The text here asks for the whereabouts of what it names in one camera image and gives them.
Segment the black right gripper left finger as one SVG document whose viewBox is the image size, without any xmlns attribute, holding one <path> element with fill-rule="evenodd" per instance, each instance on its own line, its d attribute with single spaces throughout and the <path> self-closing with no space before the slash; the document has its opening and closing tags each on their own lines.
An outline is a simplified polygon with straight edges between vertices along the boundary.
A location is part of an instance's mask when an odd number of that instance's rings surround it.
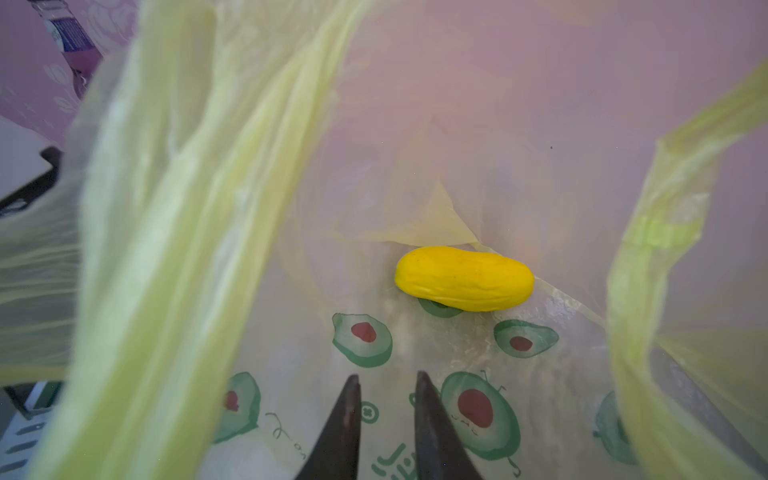
<svg viewBox="0 0 768 480">
<path fill-rule="evenodd" d="M 361 435 L 361 388 L 351 375 L 295 480 L 355 480 Z"/>
</svg>

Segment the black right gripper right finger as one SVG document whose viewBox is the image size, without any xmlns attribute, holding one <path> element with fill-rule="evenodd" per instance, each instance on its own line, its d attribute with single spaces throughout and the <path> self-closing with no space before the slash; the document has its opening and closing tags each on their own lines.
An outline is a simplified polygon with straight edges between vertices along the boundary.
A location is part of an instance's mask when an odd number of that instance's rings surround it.
<svg viewBox="0 0 768 480">
<path fill-rule="evenodd" d="M 481 480 L 425 371 L 415 388 L 415 454 L 420 480 Z"/>
</svg>

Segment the yellow toy lemon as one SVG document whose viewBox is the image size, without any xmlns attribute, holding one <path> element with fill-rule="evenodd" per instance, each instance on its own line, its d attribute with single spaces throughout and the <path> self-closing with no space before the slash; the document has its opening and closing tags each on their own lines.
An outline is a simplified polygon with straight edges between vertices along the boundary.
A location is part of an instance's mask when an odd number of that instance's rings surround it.
<svg viewBox="0 0 768 480">
<path fill-rule="evenodd" d="M 397 263 L 394 282 L 413 297 L 491 312 L 527 301 L 535 276 L 525 264 L 499 254 L 431 246 L 405 254 Z"/>
</svg>

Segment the yellow translucent plastic bag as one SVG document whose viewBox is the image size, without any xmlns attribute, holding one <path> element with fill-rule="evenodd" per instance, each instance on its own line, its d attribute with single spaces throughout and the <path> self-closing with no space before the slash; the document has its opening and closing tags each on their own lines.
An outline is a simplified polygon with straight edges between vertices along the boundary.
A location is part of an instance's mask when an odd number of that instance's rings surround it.
<svg viewBox="0 0 768 480">
<path fill-rule="evenodd" d="M 27 479 L 292 479 L 347 378 L 416 477 L 427 372 L 487 479 L 767 475 L 763 1 L 144 1 L 1 222 Z M 421 247 L 533 294 L 394 282 Z"/>
</svg>

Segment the purple plastic bottle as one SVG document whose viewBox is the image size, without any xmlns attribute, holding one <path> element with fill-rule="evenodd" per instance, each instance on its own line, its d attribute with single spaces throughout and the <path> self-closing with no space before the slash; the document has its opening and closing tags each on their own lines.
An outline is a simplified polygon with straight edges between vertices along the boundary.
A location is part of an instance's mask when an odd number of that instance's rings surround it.
<svg viewBox="0 0 768 480">
<path fill-rule="evenodd" d="M 30 0 L 72 73 L 75 94 L 82 99 L 102 61 L 102 54 L 66 1 Z"/>
</svg>

